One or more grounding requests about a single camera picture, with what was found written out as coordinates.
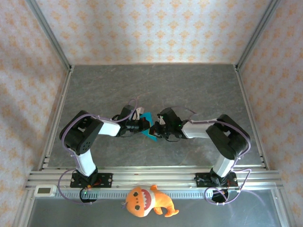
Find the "orange plush toy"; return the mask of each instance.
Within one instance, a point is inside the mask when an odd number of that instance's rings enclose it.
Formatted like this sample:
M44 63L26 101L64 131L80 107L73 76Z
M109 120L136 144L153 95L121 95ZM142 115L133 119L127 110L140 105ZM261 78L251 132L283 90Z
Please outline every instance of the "orange plush toy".
M175 210L174 204L169 196L157 190L153 185L149 189L141 187L134 188L126 197L125 206L127 210L137 217L145 217L152 210L156 214L163 214L161 207L167 209L165 217L171 217L179 213Z

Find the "gray table surface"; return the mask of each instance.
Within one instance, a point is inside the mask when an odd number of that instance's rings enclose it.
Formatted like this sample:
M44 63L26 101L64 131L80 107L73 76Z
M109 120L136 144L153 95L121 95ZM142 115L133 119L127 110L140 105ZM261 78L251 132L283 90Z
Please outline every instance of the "gray table surface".
M260 165L261 160L241 89L232 65L104 65L76 66L53 145L49 166L75 166L62 149L59 133L80 111L103 117L119 114L131 98L151 112L153 120L169 106L186 106L207 120L227 114L251 136L251 151L238 162ZM182 120L190 112L176 109ZM141 133L129 138L98 136L92 149L97 166L213 165L219 152L210 139L157 142Z
M243 191L224 206L197 199L173 200L179 214L170 218L156 215L153 210L137 218L121 209L123 200L79 206L59 198L36 198L28 227L280 227L270 190L254 193L258 198Z

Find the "black mounting plate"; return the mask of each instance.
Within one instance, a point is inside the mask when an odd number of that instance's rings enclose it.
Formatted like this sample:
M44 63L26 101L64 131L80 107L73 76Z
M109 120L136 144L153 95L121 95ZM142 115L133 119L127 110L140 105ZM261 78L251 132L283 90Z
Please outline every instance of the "black mounting plate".
M239 187L237 175L234 172L230 172L224 179L221 185L215 185L210 181L210 173L196 173L195 181L197 188L208 188L208 187Z
M113 182L113 174L111 173L98 173L97 183L101 181L100 184L94 185L94 188L111 188ZM88 186L88 182L80 177L78 173L73 173L71 177L71 188L85 188Z

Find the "gray marble surface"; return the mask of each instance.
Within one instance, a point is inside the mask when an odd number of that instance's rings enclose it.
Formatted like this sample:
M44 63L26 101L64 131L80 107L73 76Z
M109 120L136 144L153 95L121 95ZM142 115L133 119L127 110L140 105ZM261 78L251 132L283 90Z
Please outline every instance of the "gray marble surface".
M119 114L125 104L137 98L153 120L169 106L186 106L199 113L194 120L227 114L251 136L251 151L238 164L260 165L240 86L232 65L104 65L76 66L59 122L49 166L75 166L62 149L59 133L80 111L103 117ZM182 120L190 112L176 109ZM101 166L211 166L219 152L210 139L157 142L141 133L129 138L99 135L92 149L95 164Z

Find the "wallpaper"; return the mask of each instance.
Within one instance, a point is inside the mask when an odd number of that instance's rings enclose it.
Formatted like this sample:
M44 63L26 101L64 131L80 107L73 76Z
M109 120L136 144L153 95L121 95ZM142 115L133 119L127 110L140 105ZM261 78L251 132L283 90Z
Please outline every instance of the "wallpaper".
M241 71L272 169L303 226L303 1L282 0Z
M270 0L38 0L71 64L237 63Z
M37 166L66 71L24 0L0 1L0 226Z

